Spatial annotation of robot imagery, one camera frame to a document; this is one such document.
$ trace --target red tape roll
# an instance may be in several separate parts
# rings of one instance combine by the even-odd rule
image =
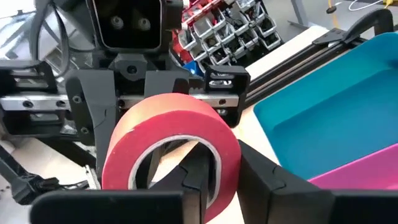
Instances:
[[[238,140],[218,113],[189,95],[166,93],[134,105],[116,125],[102,175],[105,190],[135,189],[142,160],[156,147],[175,139],[205,144],[216,160],[216,189],[205,221],[220,214],[238,186],[241,152]]]

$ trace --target white table surface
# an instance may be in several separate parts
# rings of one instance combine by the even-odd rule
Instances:
[[[326,32],[327,30],[323,27],[311,27],[270,54],[248,66],[246,70],[253,80],[267,70],[283,62],[285,59],[301,51],[310,45],[313,40]],[[241,122],[233,129],[233,132],[238,139],[243,140],[261,154],[278,163],[274,151],[252,110],[253,106],[247,108],[243,112]],[[173,169],[194,145],[194,142],[188,142],[186,145],[163,157],[154,180],[159,180]],[[22,148],[16,149],[12,155],[28,171],[40,174],[44,178],[57,177],[63,184],[72,184],[85,178],[83,169],[80,166],[69,161],[56,151],[51,150],[36,139],[30,139],[29,143],[24,144]],[[8,183],[0,177],[0,189],[5,189],[7,185]],[[20,206],[13,201],[9,189],[6,189],[5,192],[0,192],[0,222],[2,224],[29,223],[28,212],[29,207]],[[237,195],[235,195],[230,205],[209,223],[244,223]]]

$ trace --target pink plastic bin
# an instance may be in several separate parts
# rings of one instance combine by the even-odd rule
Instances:
[[[323,189],[398,189],[398,144],[319,175],[309,182]]]

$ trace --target teal tray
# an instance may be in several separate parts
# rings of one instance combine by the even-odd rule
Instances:
[[[254,107],[280,164],[310,179],[398,142],[398,34],[376,36]]]

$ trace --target tape roll inner core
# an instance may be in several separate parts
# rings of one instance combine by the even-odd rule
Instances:
[[[176,140],[192,140],[192,141],[198,141],[202,144],[204,144],[213,154],[214,158],[214,168],[215,168],[215,178],[214,178],[214,184],[209,183],[209,199],[207,201],[207,208],[215,201],[215,199],[218,196],[218,193],[220,191],[220,179],[221,179],[221,157],[214,145],[212,143],[208,142],[206,139],[203,139],[198,136],[191,136],[191,135],[186,135],[186,134],[181,134],[181,135],[174,135],[171,137],[167,137],[164,139],[161,139],[160,141],[156,142],[155,144],[149,146],[139,157],[136,163],[133,165],[130,174],[129,174],[129,182],[128,182],[128,189],[129,190],[136,190],[137,185],[136,185],[136,175],[137,175],[137,170],[143,160],[154,150],[158,149],[160,146],[162,146],[165,143],[168,143],[170,141],[176,141]]]

